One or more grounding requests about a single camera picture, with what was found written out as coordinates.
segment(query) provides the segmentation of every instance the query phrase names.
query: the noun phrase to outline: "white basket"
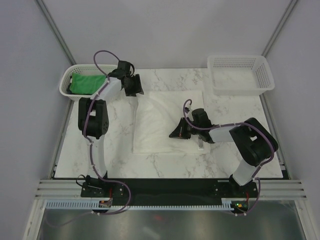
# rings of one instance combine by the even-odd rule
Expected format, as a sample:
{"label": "white basket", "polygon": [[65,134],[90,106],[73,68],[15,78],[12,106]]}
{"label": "white basket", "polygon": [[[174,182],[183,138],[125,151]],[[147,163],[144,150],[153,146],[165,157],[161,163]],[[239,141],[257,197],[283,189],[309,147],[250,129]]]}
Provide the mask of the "white basket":
{"label": "white basket", "polygon": [[207,64],[215,95],[257,96],[275,88],[263,56],[211,55]]}
{"label": "white basket", "polygon": [[[117,65],[106,65],[106,64],[99,64],[99,67],[105,71],[105,73],[110,73],[114,69],[117,68]],[[78,64],[78,65],[73,65],[69,67],[65,73],[63,74],[63,77],[60,82],[60,93],[64,96],[67,96],[73,101],[79,101],[80,98],[88,98],[90,95],[75,95],[75,94],[68,94],[67,93],[67,88],[68,85],[70,84],[70,76],[72,73],[77,73],[77,74],[82,74],[82,75],[103,75],[102,72],[100,72],[96,65],[94,64]]]}

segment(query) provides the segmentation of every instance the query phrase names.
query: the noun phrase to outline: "white panel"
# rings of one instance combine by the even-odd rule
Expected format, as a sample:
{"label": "white panel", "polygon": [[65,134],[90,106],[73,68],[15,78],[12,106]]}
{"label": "white panel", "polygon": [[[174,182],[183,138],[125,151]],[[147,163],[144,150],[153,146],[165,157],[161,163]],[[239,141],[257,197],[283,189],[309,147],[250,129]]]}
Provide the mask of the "white panel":
{"label": "white panel", "polygon": [[20,240],[66,112],[69,63],[33,0],[2,1],[0,33],[0,233]]}
{"label": "white panel", "polygon": [[[207,67],[260,55],[289,0],[44,0],[78,64],[101,49],[138,68]],[[100,62],[115,64],[102,53]]]}
{"label": "white panel", "polygon": [[300,1],[267,60],[275,89],[267,100],[285,161],[301,179],[320,225],[320,1]]}

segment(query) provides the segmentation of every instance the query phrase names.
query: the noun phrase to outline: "green cloth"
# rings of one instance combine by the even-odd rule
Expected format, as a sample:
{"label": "green cloth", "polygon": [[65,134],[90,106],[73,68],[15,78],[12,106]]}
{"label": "green cloth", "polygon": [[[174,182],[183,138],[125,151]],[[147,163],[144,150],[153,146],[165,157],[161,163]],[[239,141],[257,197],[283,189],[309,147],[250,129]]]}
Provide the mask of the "green cloth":
{"label": "green cloth", "polygon": [[84,76],[78,73],[72,73],[72,83],[70,91],[73,94],[92,95],[106,81],[105,75]]}

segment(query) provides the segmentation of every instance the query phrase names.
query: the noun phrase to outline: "tabletop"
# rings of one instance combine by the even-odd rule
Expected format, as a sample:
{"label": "tabletop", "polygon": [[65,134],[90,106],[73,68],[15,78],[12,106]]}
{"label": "tabletop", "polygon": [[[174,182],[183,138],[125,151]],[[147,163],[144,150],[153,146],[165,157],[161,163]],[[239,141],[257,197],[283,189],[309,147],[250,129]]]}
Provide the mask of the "tabletop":
{"label": "tabletop", "polygon": [[[136,74],[140,74],[145,91],[201,90],[204,108],[213,124],[254,117],[269,130],[259,96],[214,95],[205,68],[138,69]],[[137,106],[137,98],[126,97],[124,90],[107,104],[109,129],[104,139],[104,160],[109,178],[229,178],[237,169],[242,157],[234,142],[212,144],[207,154],[133,153]],[[74,102],[55,177],[76,178],[86,175],[88,169],[87,145],[78,129],[78,102]],[[283,177],[277,155],[257,177]]]}

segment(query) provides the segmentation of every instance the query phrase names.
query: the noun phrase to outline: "white cloth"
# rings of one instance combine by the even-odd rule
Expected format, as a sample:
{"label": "white cloth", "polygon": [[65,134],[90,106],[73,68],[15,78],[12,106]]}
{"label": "white cloth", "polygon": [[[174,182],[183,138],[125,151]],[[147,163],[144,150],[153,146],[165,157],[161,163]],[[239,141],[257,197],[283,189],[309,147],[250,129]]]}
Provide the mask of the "white cloth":
{"label": "white cloth", "polygon": [[183,105],[192,99],[193,110],[204,108],[202,91],[147,91],[137,94],[133,153],[186,153],[207,154],[210,144],[204,142],[199,149],[197,135],[190,139],[169,138],[183,117]]}

